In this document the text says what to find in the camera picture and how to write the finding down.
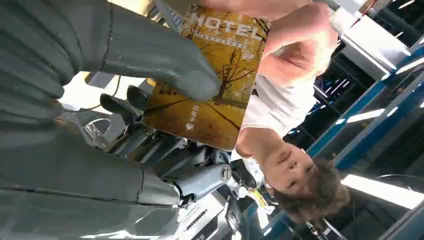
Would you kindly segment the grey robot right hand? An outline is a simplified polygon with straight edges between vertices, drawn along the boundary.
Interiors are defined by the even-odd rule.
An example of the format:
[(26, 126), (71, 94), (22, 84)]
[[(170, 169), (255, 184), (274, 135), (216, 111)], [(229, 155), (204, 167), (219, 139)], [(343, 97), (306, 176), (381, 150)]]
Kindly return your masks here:
[(176, 188), (61, 119), (64, 86), (81, 71), (154, 78), (194, 100), (220, 86), (192, 41), (109, 1), (1, 1), (1, 239), (174, 235)]

